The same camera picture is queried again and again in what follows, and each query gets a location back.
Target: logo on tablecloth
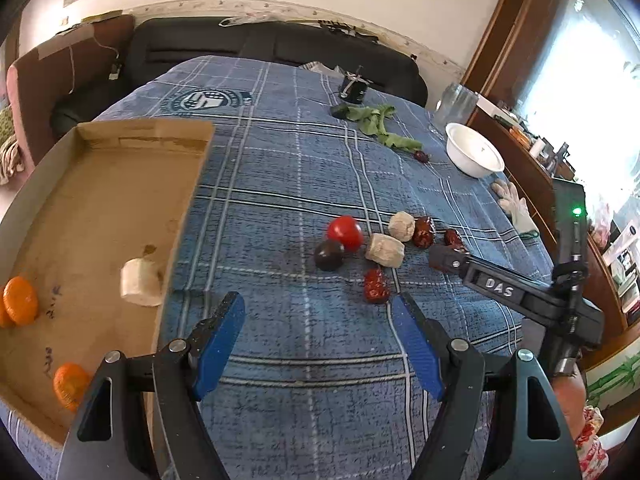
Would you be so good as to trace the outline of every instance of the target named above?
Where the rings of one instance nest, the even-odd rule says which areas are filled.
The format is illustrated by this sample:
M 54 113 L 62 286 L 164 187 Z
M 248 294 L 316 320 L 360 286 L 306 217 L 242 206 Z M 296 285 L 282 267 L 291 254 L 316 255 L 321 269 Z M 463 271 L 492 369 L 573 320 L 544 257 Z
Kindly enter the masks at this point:
M 187 93 L 180 94 L 172 99 L 171 108 L 174 111 L 206 110 L 207 108 L 220 108 L 221 106 L 250 106 L 254 102 L 250 92 L 242 90 L 228 90 L 220 88 L 198 88 Z

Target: red tomato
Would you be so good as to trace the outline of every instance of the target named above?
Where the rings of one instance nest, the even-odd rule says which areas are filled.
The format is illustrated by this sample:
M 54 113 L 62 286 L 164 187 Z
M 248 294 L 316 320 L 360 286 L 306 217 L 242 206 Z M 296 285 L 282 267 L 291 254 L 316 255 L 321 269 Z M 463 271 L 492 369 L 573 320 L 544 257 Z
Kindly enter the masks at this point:
M 351 216 L 338 216 L 332 221 L 326 229 L 326 237 L 330 240 L 338 240 L 352 253 L 357 251 L 364 242 L 362 229 Z

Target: cardboard tray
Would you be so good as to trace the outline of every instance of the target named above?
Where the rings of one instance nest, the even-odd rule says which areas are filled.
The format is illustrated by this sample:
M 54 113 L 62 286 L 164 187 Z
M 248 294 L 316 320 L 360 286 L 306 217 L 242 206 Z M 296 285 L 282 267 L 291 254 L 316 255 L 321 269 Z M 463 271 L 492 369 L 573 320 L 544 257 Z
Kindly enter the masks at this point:
M 212 134 L 194 120 L 80 124 L 0 222 L 0 284 L 20 274 L 40 303 L 33 324 L 0 329 L 0 398 L 52 446 L 64 444 L 74 416 L 53 392 L 60 365 L 92 373 L 113 349 L 156 350 L 162 308 L 121 300 L 120 268 L 154 246 L 171 275 Z

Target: black leather sofa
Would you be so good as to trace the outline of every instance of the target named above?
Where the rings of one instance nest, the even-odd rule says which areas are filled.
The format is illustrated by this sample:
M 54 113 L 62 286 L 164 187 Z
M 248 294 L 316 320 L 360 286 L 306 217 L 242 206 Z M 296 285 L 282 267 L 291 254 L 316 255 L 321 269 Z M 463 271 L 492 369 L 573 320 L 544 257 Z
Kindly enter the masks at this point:
M 370 40 L 301 23 L 265 22 L 220 27 L 222 17 L 155 18 L 133 33 L 117 80 L 97 80 L 56 104 L 50 124 L 60 138 L 76 124 L 95 119 L 136 88 L 183 61 L 228 56 L 299 66 L 320 61 L 362 75 L 372 87 L 420 106 L 427 86 L 413 59 Z

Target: blue plaid tablecloth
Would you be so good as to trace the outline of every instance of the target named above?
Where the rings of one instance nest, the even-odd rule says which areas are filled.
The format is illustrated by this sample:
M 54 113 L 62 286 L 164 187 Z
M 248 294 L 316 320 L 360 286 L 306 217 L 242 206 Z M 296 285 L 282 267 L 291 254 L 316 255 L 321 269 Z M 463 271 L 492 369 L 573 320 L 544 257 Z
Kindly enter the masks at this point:
M 399 210 L 430 215 L 439 238 L 453 227 L 473 254 L 550 277 L 542 243 L 521 240 L 489 191 L 495 175 L 477 180 L 455 168 L 427 111 L 367 91 L 366 105 L 395 105 L 386 129 L 420 140 L 430 156 L 421 164 L 332 118 L 339 83 L 280 64 L 200 57 L 98 118 L 216 125 L 159 345 L 188 335 L 227 291 L 244 297 L 245 325 L 219 386 L 200 406 L 233 479 L 404 479 L 433 425 L 438 403 L 420 388 L 389 306 L 364 301 L 363 275 L 372 267 L 364 248 L 335 272 L 313 263 L 332 218 L 351 215 L 370 235 Z M 402 266 L 385 275 L 451 336 L 485 352 L 516 348 L 521 317 L 430 269 L 428 251 L 407 244 Z M 485 394 L 465 478 L 478 474 L 489 419 Z

